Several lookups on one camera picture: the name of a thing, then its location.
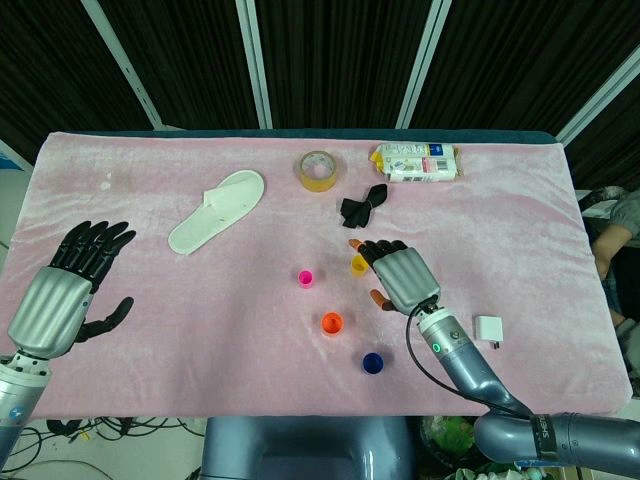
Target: tape roll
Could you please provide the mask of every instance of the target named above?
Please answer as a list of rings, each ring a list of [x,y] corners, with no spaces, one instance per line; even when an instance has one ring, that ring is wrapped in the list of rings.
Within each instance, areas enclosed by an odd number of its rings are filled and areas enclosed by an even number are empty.
[[[298,170],[302,185],[311,192],[324,192],[336,183],[336,161],[327,152],[307,153]]]

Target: robotic hand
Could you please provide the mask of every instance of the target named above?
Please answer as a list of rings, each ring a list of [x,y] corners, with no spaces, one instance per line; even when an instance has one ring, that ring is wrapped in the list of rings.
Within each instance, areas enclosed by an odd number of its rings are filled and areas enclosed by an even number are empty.
[[[453,314],[438,307],[440,286],[415,249],[398,240],[349,244],[389,294],[387,299],[372,290],[376,304],[409,316],[406,340],[416,366],[439,386],[489,407],[474,426],[476,445],[488,458],[584,466],[640,479],[640,423],[570,413],[534,415],[509,393]],[[414,318],[457,390],[434,378],[413,355],[409,334]]]
[[[104,321],[84,323],[115,257],[136,235],[128,226],[81,223],[31,282],[9,324],[17,352],[0,361],[0,466],[49,382],[48,361],[67,353],[75,342],[113,330],[129,313],[131,297]]]

